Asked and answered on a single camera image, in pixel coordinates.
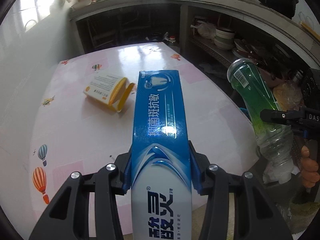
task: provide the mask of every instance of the green plastic bottle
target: green plastic bottle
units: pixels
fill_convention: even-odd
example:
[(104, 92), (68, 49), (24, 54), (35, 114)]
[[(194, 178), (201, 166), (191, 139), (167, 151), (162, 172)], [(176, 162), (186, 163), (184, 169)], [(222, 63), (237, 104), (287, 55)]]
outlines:
[(281, 111), (279, 104), (251, 60), (234, 61), (228, 68), (227, 77), (245, 102), (261, 154), (272, 162), (279, 183), (287, 182), (293, 169), (290, 156), (293, 133), (290, 126), (263, 122), (260, 118), (263, 109)]

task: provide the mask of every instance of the human hand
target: human hand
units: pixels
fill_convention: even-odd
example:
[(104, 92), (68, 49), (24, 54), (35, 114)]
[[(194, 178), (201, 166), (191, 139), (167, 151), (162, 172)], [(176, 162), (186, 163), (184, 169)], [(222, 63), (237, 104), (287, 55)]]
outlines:
[(320, 180), (320, 175), (317, 172), (319, 165), (316, 161), (309, 158), (310, 152), (307, 146), (303, 146), (301, 149), (301, 175), (302, 175), (302, 184), (306, 188), (313, 187), (316, 182)]

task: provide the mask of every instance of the blue and white box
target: blue and white box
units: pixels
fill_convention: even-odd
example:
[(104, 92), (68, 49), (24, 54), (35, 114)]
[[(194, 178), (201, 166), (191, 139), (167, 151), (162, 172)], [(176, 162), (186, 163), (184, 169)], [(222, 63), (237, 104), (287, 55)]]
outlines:
[(132, 139), (134, 240), (191, 240), (191, 169), (179, 72), (139, 74)]

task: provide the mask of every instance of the barcode label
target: barcode label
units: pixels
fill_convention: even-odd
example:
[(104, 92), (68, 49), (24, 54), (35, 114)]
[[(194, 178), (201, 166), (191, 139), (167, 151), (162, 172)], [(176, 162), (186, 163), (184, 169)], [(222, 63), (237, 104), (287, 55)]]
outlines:
[(234, 74), (234, 77), (240, 82), (240, 84), (245, 88), (249, 82), (244, 77), (244, 75), (241, 73), (240, 69), (238, 69)]

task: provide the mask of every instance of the yellow box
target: yellow box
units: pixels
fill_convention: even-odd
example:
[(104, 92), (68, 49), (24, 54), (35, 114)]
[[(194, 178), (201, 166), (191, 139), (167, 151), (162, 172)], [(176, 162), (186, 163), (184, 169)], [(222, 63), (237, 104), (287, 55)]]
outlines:
[(102, 70), (94, 75), (83, 93), (105, 104), (111, 110), (120, 112), (133, 87), (134, 83), (130, 83), (126, 77)]

